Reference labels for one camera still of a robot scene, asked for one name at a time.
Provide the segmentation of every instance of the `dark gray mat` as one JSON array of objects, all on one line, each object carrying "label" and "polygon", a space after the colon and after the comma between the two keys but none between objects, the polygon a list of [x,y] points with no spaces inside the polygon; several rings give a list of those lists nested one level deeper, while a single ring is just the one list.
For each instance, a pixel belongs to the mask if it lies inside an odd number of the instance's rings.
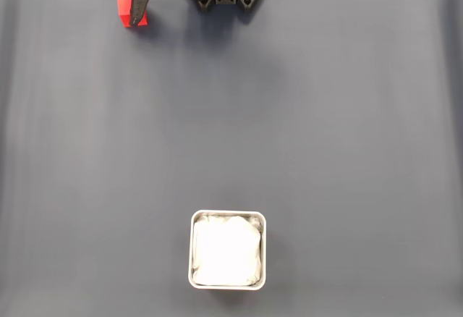
[{"label": "dark gray mat", "polygon": [[[457,0],[0,0],[0,316],[463,316]],[[259,292],[190,217],[261,211]]]}]

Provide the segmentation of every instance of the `white towel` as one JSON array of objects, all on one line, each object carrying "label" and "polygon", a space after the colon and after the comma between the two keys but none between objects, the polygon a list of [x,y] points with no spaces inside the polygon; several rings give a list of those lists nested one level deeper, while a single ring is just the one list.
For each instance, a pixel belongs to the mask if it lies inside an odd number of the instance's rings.
[{"label": "white towel", "polygon": [[260,222],[202,216],[193,228],[193,280],[208,286],[249,286],[260,280]]}]

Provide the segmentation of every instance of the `red cube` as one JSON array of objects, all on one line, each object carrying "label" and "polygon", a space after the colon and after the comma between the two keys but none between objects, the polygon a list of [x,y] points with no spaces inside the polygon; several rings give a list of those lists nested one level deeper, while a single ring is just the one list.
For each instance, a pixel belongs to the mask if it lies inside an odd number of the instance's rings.
[{"label": "red cube", "polygon": [[[117,0],[117,9],[119,11],[119,16],[121,17],[122,24],[126,27],[130,27],[130,7],[132,5],[132,0]],[[146,11],[143,14],[143,18],[138,23],[138,26],[147,25],[148,20],[146,19]]]}]

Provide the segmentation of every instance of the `square metal bin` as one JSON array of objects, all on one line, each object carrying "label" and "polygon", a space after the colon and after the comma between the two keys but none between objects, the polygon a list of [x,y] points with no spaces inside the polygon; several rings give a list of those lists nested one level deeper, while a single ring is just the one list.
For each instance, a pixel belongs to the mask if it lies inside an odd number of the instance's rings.
[{"label": "square metal bin", "polygon": [[[260,262],[262,271],[260,273],[260,281],[250,286],[205,286],[196,284],[193,281],[193,227],[195,222],[201,216],[242,216],[242,217],[257,217],[262,224],[262,232],[260,233]],[[190,230],[190,258],[188,262],[188,280],[194,288],[198,289],[229,289],[229,290],[259,290],[266,282],[266,245],[267,245],[267,222],[266,218],[260,213],[255,211],[221,211],[221,210],[199,210],[191,217],[191,230]]]}]

